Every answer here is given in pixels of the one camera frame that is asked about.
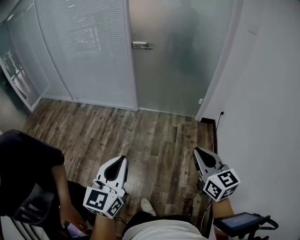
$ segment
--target frosted glass door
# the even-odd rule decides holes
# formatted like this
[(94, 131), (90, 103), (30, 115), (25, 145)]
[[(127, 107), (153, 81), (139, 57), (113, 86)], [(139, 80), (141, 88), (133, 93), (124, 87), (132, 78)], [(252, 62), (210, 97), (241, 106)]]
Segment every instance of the frosted glass door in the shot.
[(36, 0), (51, 58), (72, 99), (133, 108), (122, 0)]
[(139, 107), (196, 116), (215, 72), (234, 0), (129, 0)]

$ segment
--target screen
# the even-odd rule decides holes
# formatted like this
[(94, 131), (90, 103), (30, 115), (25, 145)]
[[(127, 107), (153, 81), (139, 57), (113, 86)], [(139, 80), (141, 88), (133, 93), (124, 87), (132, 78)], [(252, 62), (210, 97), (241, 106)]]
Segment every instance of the screen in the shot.
[(69, 234), (72, 238), (79, 238), (86, 236), (83, 232), (78, 230), (73, 224), (66, 222), (67, 230), (69, 231)]
[(232, 218), (223, 219), (222, 223), (227, 225), (230, 228), (235, 228), (244, 224), (247, 224), (253, 220), (256, 220), (258, 217), (249, 213), (245, 213), (243, 215), (239, 215)]

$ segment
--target shoe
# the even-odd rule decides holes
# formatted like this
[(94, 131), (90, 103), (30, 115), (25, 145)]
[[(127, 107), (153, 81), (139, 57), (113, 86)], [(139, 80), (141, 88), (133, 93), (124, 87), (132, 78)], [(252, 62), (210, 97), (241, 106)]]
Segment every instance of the shoe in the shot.
[(151, 214), (152, 216), (156, 216), (156, 212), (154, 211), (151, 203), (148, 201), (147, 198), (141, 199), (141, 207), (144, 212), (147, 212), (147, 213)]

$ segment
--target person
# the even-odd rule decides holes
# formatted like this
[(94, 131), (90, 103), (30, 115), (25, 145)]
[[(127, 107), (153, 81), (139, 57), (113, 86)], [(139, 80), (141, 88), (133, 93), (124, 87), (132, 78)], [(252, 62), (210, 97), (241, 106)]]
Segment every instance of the person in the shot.
[[(213, 217), (233, 215), (228, 198), (212, 203)], [(143, 212), (136, 213), (123, 231), (123, 240), (204, 240), (199, 230), (192, 225), (186, 216), (175, 215), (157, 217), (147, 199), (141, 200)], [(116, 240), (114, 220), (96, 216), (91, 240)], [(209, 239), (225, 240), (228, 236), (217, 229), (211, 231)]]
[(70, 222), (83, 233), (93, 214), (86, 188), (67, 181), (61, 150), (17, 130), (0, 135), (0, 215), (43, 227), (47, 235)]

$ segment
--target white shirt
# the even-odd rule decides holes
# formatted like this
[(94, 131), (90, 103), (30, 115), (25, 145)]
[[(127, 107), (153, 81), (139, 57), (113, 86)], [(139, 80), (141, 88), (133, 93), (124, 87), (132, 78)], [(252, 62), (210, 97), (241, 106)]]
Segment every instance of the white shirt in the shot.
[(133, 226), (123, 240), (207, 240), (190, 223), (175, 220), (157, 220)]

